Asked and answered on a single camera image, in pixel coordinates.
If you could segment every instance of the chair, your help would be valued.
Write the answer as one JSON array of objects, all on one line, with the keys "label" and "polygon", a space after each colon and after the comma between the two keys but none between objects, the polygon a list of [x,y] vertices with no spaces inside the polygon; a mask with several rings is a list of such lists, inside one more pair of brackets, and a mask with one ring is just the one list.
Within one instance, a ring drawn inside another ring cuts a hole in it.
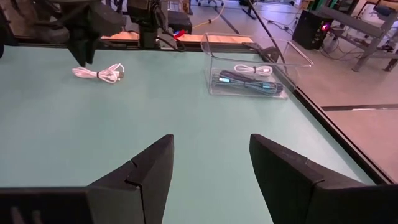
[{"label": "chair", "polygon": [[217,7],[217,1],[221,2],[221,6],[224,6],[224,1],[223,0],[196,0],[198,3],[198,6],[201,6],[201,2],[203,1],[207,1],[208,4],[210,4],[211,2],[215,3]]}]

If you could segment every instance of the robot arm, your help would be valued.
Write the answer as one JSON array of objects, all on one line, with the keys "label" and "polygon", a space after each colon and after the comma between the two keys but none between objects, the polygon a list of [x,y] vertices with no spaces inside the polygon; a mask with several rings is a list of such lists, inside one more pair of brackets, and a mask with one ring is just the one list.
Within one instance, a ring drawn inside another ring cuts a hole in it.
[{"label": "robot arm", "polygon": [[[16,0],[10,1],[19,15],[27,19]],[[66,44],[82,67],[93,63],[94,52],[102,36],[118,34],[126,25],[123,16],[102,4],[101,0],[35,0],[35,3],[57,19],[52,22],[27,19],[39,31],[39,38],[50,43]],[[127,11],[131,21],[139,24],[139,46],[144,49],[159,48],[157,29],[166,32],[160,0],[128,0]]]},{"label": "robot arm", "polygon": [[[26,19],[16,0],[13,8]],[[36,0],[36,4],[51,14],[56,21],[28,21],[39,38],[50,43],[66,44],[80,66],[93,63],[100,38],[118,34],[126,25],[122,15],[105,6],[100,0]]]}]

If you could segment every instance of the metal frame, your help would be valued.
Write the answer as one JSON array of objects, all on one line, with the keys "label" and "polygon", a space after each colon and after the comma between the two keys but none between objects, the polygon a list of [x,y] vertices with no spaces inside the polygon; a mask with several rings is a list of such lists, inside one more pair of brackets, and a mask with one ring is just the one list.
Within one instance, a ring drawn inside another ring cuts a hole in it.
[{"label": "metal frame", "polygon": [[243,11],[244,13],[246,13],[246,14],[247,14],[250,18],[252,18],[253,20],[256,20],[256,19],[257,19],[256,16],[254,16],[254,15],[251,14],[252,8],[251,8],[251,5],[250,5],[250,4],[248,4],[248,9],[247,9],[247,10],[245,10],[245,9],[242,8],[242,11]]},{"label": "metal frame", "polygon": [[[31,39],[26,37],[15,37],[12,32],[7,33],[7,45],[18,45],[18,46],[33,46],[33,47],[52,47],[52,48],[66,48],[62,44],[47,44],[37,39]],[[137,40],[107,40],[111,42],[113,46],[106,46],[100,44],[99,49],[108,50],[140,50],[138,47]],[[190,52],[201,52],[200,42],[183,42],[186,47],[186,51]],[[248,49],[243,44],[227,44],[220,43],[217,46],[217,50],[223,52],[237,52],[237,53],[253,53],[255,51]],[[365,153],[360,150],[341,130],[334,124],[325,112],[318,107],[299,87],[295,88],[287,75],[279,68],[274,69],[275,74],[279,80],[287,86],[288,89],[292,90],[293,95],[299,100],[315,119],[331,134],[336,142],[354,159],[354,161],[362,168],[363,171],[377,184],[392,184],[394,181]]]},{"label": "metal frame", "polygon": [[[370,58],[391,58],[391,59],[398,59],[398,54],[393,53],[380,53],[378,46],[383,40],[383,37],[390,31],[394,22],[398,19],[398,12],[393,12],[389,15],[389,17],[384,21],[381,27],[376,27],[372,24],[364,22],[362,20],[356,19],[349,15],[346,15],[342,12],[339,12],[334,9],[330,9],[328,7],[322,6],[319,9],[319,12],[333,18],[334,20],[340,22],[343,25],[349,26],[353,29],[356,29],[370,37],[372,37],[372,41],[368,46],[364,46],[360,43],[357,43],[350,38],[344,37],[342,35],[338,36],[342,39],[347,40],[351,44],[361,48],[364,50],[362,56],[359,58],[358,62],[352,68],[355,72],[359,72],[361,67],[370,59]],[[389,71],[391,71],[395,64],[391,64],[387,66]]]}]

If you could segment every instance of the yellow cable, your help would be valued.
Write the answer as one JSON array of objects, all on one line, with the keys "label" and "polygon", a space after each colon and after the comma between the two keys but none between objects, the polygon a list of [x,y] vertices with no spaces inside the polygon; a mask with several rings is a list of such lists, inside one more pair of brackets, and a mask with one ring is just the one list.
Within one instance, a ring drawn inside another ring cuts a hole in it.
[{"label": "yellow cable", "polygon": [[[211,19],[210,21],[213,22],[213,21],[215,21],[216,19],[218,19],[218,18],[220,17],[220,15],[223,13],[224,8],[225,8],[225,3],[224,3],[224,5],[223,5],[223,7],[221,8],[220,13],[219,13],[214,19]],[[192,27],[192,29],[197,28],[197,27],[200,27],[200,26],[205,25],[205,24],[209,24],[209,23],[210,23],[209,21],[207,21],[207,22],[202,22],[201,24],[198,24],[198,25]]]}]

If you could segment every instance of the power cord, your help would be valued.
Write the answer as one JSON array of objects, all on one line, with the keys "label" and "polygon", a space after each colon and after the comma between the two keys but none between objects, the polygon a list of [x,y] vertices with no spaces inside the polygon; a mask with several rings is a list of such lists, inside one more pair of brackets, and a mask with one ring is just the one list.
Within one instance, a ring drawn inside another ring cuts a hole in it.
[{"label": "power cord", "polygon": [[[345,52],[345,51],[343,51],[343,50],[340,48],[340,42],[339,42],[339,40],[338,40],[338,37],[337,37],[336,35],[334,35],[334,34],[329,34],[329,33],[328,33],[328,35],[330,35],[331,37],[333,37],[334,39],[336,39],[335,41],[337,41],[337,44],[336,44],[336,47],[335,47],[333,50],[329,51],[329,52],[327,52],[327,51],[325,50],[325,45],[322,44],[319,51],[321,52],[321,54],[322,54],[323,56],[325,56],[325,57],[327,57],[327,58],[329,58],[329,59],[338,60],[338,61],[341,61],[341,62],[350,61],[350,60],[358,59],[358,58],[362,57],[362,52],[353,52],[354,50],[358,49],[359,47],[354,47],[353,49],[351,49],[351,50]],[[330,54],[333,53],[333,52],[335,52],[336,50],[339,50],[341,53],[343,53],[343,55],[340,56],[340,57],[338,57],[338,58],[332,57]],[[349,55],[349,54],[360,54],[360,55],[358,55],[357,57],[350,58],[350,59],[343,59],[345,56],[347,56],[347,55]]]},{"label": "power cord", "polygon": [[213,75],[212,79],[216,85],[248,88],[267,96],[279,96],[284,90],[281,83],[260,81],[229,70],[222,70],[219,75]]},{"label": "power cord", "polygon": [[294,14],[294,18],[288,23],[288,24],[284,24],[282,22],[278,22],[278,21],[273,21],[272,19],[267,19],[265,18],[263,15],[261,15],[261,17],[267,21],[268,23],[271,23],[275,26],[277,26],[279,29],[286,31],[286,33],[293,35],[294,31],[289,27],[293,22],[296,24],[297,21],[299,20],[299,18],[297,17],[299,14],[301,14],[301,12],[296,12]]},{"label": "power cord", "polygon": [[223,5],[223,7],[221,8],[220,13],[218,13],[218,15],[217,15],[216,17],[214,17],[214,18],[212,18],[212,19],[209,19],[209,20],[206,21],[206,22],[202,22],[201,24],[198,24],[198,25],[192,27],[192,29],[195,29],[195,28],[197,28],[197,27],[203,26],[203,25],[205,25],[205,24],[211,24],[212,22],[216,21],[218,18],[220,18],[221,14],[222,14],[223,11],[224,11],[224,8],[225,8],[225,4]]},{"label": "power cord", "polygon": [[114,64],[100,72],[94,72],[83,67],[74,68],[72,72],[79,78],[99,78],[107,83],[116,83],[124,77],[124,67],[120,63]]},{"label": "power cord", "polygon": [[260,76],[269,76],[272,74],[272,67],[271,66],[260,66],[260,67],[250,67],[247,65],[235,65],[234,67],[235,72],[239,72],[239,73],[250,73],[250,74],[254,74],[254,75],[260,75]]}]

